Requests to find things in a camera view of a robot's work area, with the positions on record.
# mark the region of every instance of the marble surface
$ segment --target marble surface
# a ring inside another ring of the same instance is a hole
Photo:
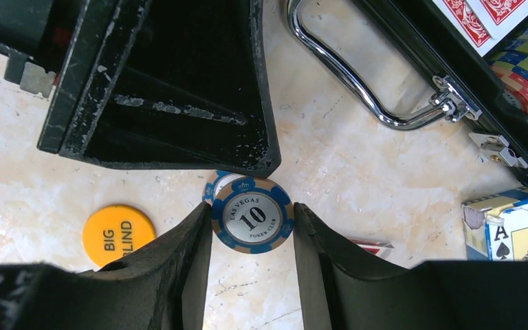
[[[284,1],[265,0],[264,45],[283,163],[271,178],[334,230],[391,241],[389,260],[463,259],[460,203],[518,186],[481,164],[463,124],[411,133],[380,126],[292,36]],[[386,106],[412,111],[432,91],[346,0],[307,0],[305,23],[368,80]],[[144,211],[163,233],[201,199],[209,170],[118,171],[40,152],[49,100],[3,80],[0,55],[0,263],[97,269],[81,234],[116,203]],[[292,238],[244,255],[214,238],[204,329],[302,329]]]

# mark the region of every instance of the spade symbol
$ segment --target spade symbol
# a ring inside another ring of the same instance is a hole
[[[504,243],[501,243],[497,249],[497,256],[500,257],[501,260],[505,260],[509,253],[511,253],[511,250],[509,250],[509,248]]]

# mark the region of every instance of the chrome handle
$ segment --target chrome handle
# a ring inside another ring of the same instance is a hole
[[[373,94],[359,74],[329,46],[309,32],[300,22],[299,7],[303,0],[288,0],[288,28],[341,82],[343,82],[369,111],[384,125],[398,131],[412,131],[449,115],[443,103],[430,104],[414,113],[397,116],[388,111]]]

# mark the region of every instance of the white and blue poker chip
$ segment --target white and blue poker chip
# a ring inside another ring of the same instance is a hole
[[[203,188],[203,197],[202,197],[203,201],[206,201],[209,204],[213,204],[215,195],[217,195],[217,193],[219,193],[219,191],[224,186],[226,186],[226,184],[229,184],[235,179],[239,179],[241,177],[243,177],[243,175],[226,172],[224,170],[216,170],[208,178],[208,181],[206,182],[206,186]]]
[[[294,207],[288,194],[268,179],[242,177],[221,189],[211,211],[219,240],[246,254],[271,251],[294,229]]]

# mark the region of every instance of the black case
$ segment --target black case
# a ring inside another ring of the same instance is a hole
[[[376,23],[432,87],[435,88],[433,76],[449,75],[455,79],[483,112],[476,121],[463,119],[473,132],[502,135],[517,156],[528,163],[528,115],[503,98],[503,83],[432,0],[353,2]],[[528,168],[509,169],[520,182],[528,185]]]

